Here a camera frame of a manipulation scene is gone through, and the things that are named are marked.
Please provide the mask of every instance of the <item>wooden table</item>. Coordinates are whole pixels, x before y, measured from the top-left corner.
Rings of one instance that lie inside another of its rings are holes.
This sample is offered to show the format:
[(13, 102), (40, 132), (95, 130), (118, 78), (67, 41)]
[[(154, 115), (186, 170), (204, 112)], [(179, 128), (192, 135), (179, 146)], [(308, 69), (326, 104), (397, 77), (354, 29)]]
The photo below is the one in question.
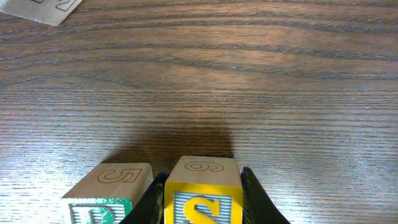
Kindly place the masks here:
[(0, 14), (0, 221), (103, 161), (235, 157), (292, 223), (398, 223), (398, 3), (84, 0)]

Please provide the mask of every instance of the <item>paper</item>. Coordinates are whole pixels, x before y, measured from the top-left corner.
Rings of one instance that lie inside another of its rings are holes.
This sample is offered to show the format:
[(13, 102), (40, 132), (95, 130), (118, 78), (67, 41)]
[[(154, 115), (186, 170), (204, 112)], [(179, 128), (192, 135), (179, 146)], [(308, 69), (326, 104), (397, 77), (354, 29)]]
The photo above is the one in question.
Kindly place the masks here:
[(0, 0), (0, 11), (57, 26), (81, 2), (82, 0)]

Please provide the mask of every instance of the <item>alphabet block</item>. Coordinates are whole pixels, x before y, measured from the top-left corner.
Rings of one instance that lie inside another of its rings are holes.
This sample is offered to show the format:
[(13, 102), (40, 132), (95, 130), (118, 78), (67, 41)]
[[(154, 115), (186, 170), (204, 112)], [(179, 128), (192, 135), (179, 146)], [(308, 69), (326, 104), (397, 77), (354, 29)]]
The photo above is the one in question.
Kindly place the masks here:
[(61, 198), (65, 223), (119, 223), (152, 181), (148, 163), (100, 164)]
[(164, 202), (165, 224), (242, 224), (237, 161), (182, 156), (166, 181)]

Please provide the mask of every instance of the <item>top face of block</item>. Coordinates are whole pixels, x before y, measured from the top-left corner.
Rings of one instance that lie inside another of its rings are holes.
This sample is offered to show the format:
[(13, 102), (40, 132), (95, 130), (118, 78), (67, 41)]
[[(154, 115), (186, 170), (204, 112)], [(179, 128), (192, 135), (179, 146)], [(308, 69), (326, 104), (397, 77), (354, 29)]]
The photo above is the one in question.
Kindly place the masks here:
[(242, 187), (236, 159), (218, 157), (182, 156), (167, 181)]
[(152, 182), (148, 163), (102, 163), (79, 181), (63, 198), (130, 198)]

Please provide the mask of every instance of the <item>green block face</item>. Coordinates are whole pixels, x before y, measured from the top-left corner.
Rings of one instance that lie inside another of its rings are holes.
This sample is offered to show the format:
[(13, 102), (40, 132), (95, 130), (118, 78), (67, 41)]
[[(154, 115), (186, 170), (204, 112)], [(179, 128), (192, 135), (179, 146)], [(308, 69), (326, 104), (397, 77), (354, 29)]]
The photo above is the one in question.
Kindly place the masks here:
[(132, 210), (128, 198), (63, 198), (61, 203), (68, 224), (119, 223)]

